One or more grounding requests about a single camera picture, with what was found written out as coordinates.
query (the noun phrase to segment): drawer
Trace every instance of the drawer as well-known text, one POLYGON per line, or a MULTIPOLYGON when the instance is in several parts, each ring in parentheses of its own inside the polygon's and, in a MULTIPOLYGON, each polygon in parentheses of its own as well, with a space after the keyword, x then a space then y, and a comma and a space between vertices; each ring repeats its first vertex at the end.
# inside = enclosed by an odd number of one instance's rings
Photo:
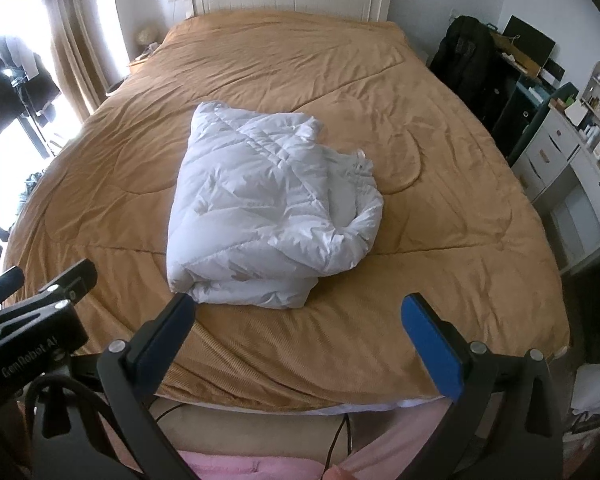
POLYGON ((538 130, 525 153, 545 186, 550 185, 567 165, 566 157, 544 128, 538 130))
POLYGON ((600 222, 600 169, 584 150, 580 150, 571 160, 573 172, 582 184, 593 211, 600 222))
POLYGON ((549 110, 549 114, 540 127, 546 130, 566 159, 579 146, 578 133, 575 128, 568 124, 555 110, 549 110))
POLYGON ((525 153, 520 155, 511 170, 520 181, 522 189, 525 191, 525 195, 529 201, 532 202, 535 200, 544 189, 544 184, 542 183, 542 180, 540 180, 534 167, 531 165, 528 156, 526 156, 525 153))

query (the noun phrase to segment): white duvet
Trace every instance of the white duvet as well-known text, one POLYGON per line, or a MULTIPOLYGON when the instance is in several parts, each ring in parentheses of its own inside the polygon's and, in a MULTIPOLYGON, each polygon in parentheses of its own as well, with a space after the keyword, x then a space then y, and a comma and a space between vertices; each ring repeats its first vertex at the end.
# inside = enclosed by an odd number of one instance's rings
POLYGON ((369 252, 382 216, 372 163, 316 144, 321 127, 301 113, 198 106, 169 221, 173 292, 302 306, 319 276, 369 252))

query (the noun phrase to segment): tan bedspread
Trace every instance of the tan bedspread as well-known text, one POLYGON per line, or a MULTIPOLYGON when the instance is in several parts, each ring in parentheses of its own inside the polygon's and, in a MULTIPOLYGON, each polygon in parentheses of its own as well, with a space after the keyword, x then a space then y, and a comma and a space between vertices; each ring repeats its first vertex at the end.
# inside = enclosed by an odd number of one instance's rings
POLYGON ((372 253, 322 279, 304 308, 200 306, 164 394, 270 411, 434 396, 400 325, 402 298, 416 291, 493 351, 568 344, 539 218, 460 99, 391 23, 284 12, 177 25, 84 123, 11 235, 7 265, 27 276, 18 299, 87 257, 99 273, 77 307, 88 351, 160 312, 176 176, 193 110, 212 99, 318 117, 322 142, 373 160, 384 216, 372 253))

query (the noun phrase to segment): curtain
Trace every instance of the curtain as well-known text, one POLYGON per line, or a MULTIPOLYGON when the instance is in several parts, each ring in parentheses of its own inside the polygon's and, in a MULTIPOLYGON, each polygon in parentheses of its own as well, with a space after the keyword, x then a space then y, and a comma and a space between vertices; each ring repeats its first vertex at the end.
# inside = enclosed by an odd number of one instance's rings
POLYGON ((85 120, 102 104, 107 82, 82 16, 80 0, 42 0, 51 26, 51 53, 58 84, 85 120))

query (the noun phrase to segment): nightstand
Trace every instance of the nightstand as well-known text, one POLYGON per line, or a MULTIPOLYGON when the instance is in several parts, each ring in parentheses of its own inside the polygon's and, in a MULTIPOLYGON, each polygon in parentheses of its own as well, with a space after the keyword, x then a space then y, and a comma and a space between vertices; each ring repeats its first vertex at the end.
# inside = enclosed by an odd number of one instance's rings
POLYGON ((549 113, 511 168, 540 215, 560 273, 600 257, 600 167, 576 128, 549 113))
POLYGON ((144 59, 141 59, 139 61, 132 61, 130 62, 127 66, 129 67, 129 72, 133 75, 135 74, 138 70, 140 70, 140 67, 142 65, 144 65, 144 63, 146 62, 146 60, 148 59, 148 57, 145 57, 144 59))

